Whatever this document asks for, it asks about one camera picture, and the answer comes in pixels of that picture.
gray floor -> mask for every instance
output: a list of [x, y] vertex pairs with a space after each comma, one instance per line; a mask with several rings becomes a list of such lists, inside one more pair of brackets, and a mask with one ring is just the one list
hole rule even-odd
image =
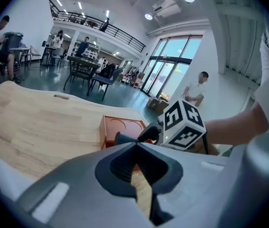
[[148, 97], [140, 90], [129, 85], [116, 80], [113, 85], [108, 87], [104, 101], [102, 101], [105, 86], [103, 89], [97, 90], [98, 83], [96, 83], [89, 96], [86, 96], [87, 81], [82, 86], [83, 80], [79, 78], [75, 79], [73, 83], [68, 81], [64, 91], [64, 83], [68, 76], [69, 67], [64, 67], [63, 65], [61, 69], [56, 66], [50, 68], [39, 67], [37, 62], [31, 64], [30, 70], [26, 73], [26, 79], [19, 85], [30, 89], [63, 92], [102, 105], [133, 108], [138, 110], [148, 123], [155, 121], [158, 116], [154, 110], [146, 106]]

human hand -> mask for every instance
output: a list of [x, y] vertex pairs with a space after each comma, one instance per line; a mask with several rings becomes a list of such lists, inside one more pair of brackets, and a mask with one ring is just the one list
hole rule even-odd
[[0, 38], [0, 43], [4, 43], [6, 40], [6, 38]]
[[190, 101], [193, 101], [193, 98], [190, 97], [190, 96], [186, 96], [186, 97], [185, 97], [185, 100], [188, 101], [188, 102], [190, 102]]

black railing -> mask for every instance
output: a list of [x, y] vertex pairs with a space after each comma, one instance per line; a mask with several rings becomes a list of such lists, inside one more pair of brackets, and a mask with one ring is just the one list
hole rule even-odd
[[[105, 21], [101, 21], [91, 16], [86, 15], [83, 16], [82, 14], [68, 11], [67, 13], [64, 11], [59, 11], [51, 1], [50, 1], [50, 9], [51, 14], [57, 11], [56, 15], [52, 16], [54, 20], [76, 23], [83, 26], [89, 26], [94, 29], [101, 29], [105, 25]], [[132, 48], [136, 49], [139, 52], [142, 52], [145, 47], [145, 45], [142, 42], [138, 41], [136, 38], [132, 37], [131, 35], [127, 34], [126, 32], [120, 30], [119, 28], [111, 24], [108, 25], [107, 29], [105, 30], [105, 33], [130, 45]]]

air conditioner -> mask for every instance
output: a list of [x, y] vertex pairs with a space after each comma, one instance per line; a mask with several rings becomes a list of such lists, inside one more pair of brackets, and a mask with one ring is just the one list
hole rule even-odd
[[175, 0], [161, 0], [153, 5], [153, 9], [158, 16], [163, 18], [181, 12], [181, 8]]

orange box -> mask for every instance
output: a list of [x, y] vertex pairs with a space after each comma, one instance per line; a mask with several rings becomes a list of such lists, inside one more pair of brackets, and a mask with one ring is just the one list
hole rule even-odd
[[118, 132], [136, 139], [145, 128], [143, 121], [103, 115], [100, 124], [101, 149], [114, 146]]

